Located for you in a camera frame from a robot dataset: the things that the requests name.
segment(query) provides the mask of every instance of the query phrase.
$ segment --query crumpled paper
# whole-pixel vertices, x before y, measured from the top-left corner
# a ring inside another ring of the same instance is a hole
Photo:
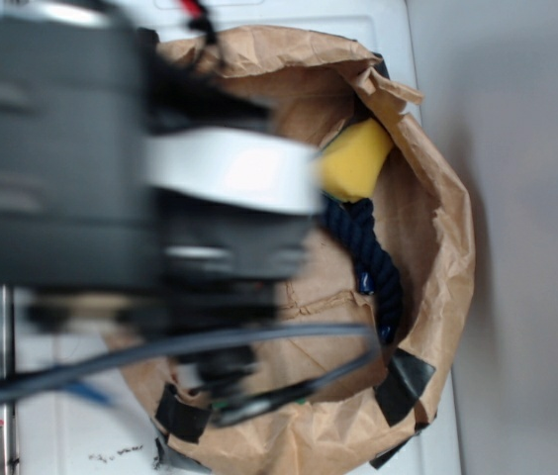
[[[405,314],[394,346],[436,368],[407,417],[389,427],[373,386],[386,377],[393,348],[367,368],[321,391],[304,405],[229,428],[207,427],[199,444],[170,435],[174,449],[222,475],[344,474],[411,437],[433,421],[462,334],[473,293],[475,247],[469,196],[426,137],[408,102],[415,89],[382,77],[380,59],[359,43],[279,27],[242,27],[220,34],[226,67],[218,81],[231,93],[262,100],[275,110],[276,133],[324,146],[364,106],[387,129],[397,149],[387,159],[373,197],[376,235],[401,272]],[[189,63],[201,42],[160,45],[171,61]],[[211,69],[207,51],[200,68]],[[346,251],[322,230],[307,238],[303,273],[278,286],[281,319],[294,323],[361,322],[373,326],[374,304],[355,289]],[[110,337],[111,348],[132,344]],[[321,374],[357,355],[357,338],[272,341],[256,347],[261,371],[248,382],[262,391]],[[153,415],[175,365],[157,360],[126,368],[124,376]],[[184,393],[189,404],[200,400]]]

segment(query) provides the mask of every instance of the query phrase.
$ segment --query navy blue rope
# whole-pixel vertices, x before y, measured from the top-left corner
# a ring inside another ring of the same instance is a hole
[[[365,231],[354,221],[338,203],[325,196],[325,211],[321,215],[322,224],[345,246],[354,262],[361,265],[375,282],[376,287],[376,325],[382,342],[390,343],[402,316],[402,286],[400,272],[391,260],[391,256],[382,249],[372,227]]]
[[[369,198],[363,198],[351,205],[345,205],[345,209],[349,212],[349,216],[354,223],[362,228],[365,233],[370,233],[373,238],[374,234],[374,203]],[[360,260],[354,259],[354,271],[356,272],[356,281],[358,283],[358,291],[364,295],[372,295],[375,292],[374,279],[369,273],[369,269]]]

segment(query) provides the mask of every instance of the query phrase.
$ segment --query gray wall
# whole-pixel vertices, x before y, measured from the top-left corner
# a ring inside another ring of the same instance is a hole
[[[558,1],[408,0],[428,134],[468,186],[468,475],[558,474]]]

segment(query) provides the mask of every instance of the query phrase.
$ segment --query yellow sponge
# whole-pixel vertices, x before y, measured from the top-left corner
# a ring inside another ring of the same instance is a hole
[[[374,119],[349,126],[323,150],[319,160],[324,190],[343,202],[370,198],[393,147],[387,131]]]

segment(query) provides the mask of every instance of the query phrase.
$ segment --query gray cable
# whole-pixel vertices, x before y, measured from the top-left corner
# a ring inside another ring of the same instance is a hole
[[[279,338],[347,335],[362,336],[369,342],[370,349],[349,363],[330,371],[330,373],[317,380],[313,380],[313,383],[321,380],[324,382],[323,384],[327,384],[332,379],[336,379],[365,364],[378,354],[378,343],[372,329],[356,324],[284,325],[258,329],[217,330],[175,336],[103,354],[69,366],[59,366],[37,373],[15,375],[15,378],[0,381],[0,404],[32,396],[40,391],[61,388],[93,373],[165,355],[179,356],[201,351],[232,348],[257,341]],[[316,386],[321,387],[323,384],[318,382]]]

